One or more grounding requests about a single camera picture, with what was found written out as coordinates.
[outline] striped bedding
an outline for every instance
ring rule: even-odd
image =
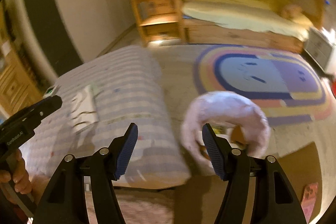
[[[148,50],[128,46],[62,75],[56,82],[63,106],[42,121],[36,135],[22,146],[31,175],[51,176],[66,154],[92,155],[125,133],[131,122],[139,137],[126,174],[115,186],[162,189],[183,184],[189,169],[170,125],[161,87],[161,70]],[[80,133],[70,126],[70,99],[86,85],[95,97],[99,122]]]

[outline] dark wall stripe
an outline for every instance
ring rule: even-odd
[[[54,0],[24,0],[35,36],[55,72],[83,64],[64,27]]]

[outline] metal screw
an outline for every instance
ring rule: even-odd
[[[108,149],[108,148],[102,148],[101,150],[99,150],[99,153],[100,153],[101,155],[106,155],[108,152],[109,152],[109,149]]]
[[[72,159],[73,159],[73,156],[72,156],[72,155],[66,155],[66,156],[64,157],[64,160],[65,160],[66,162],[72,161]]]
[[[268,156],[267,157],[267,160],[271,163],[274,163],[275,162],[275,158],[273,156]]]
[[[241,154],[241,152],[240,152],[240,150],[239,149],[232,149],[232,151],[231,151],[231,153],[233,154],[233,155],[236,155],[236,156],[239,156],[240,154]]]

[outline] rug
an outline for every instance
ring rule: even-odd
[[[199,92],[228,90],[251,99],[270,126],[325,119],[330,91],[298,54],[239,45],[214,45],[194,64]]]

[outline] bed sheet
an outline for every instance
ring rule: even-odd
[[[228,29],[270,31],[296,37],[303,42],[308,39],[308,30],[302,25],[284,19],[270,10],[246,5],[189,0],[184,3],[183,13]]]
[[[161,69],[148,50],[128,46],[108,53],[62,75],[56,82],[61,109],[45,118],[36,135],[21,149],[30,175],[51,176],[67,154],[92,155],[123,135],[131,122],[139,136],[126,174],[116,186],[161,189],[182,185],[189,178],[174,139],[161,87]],[[86,85],[96,85],[99,122],[73,133],[70,99]]]

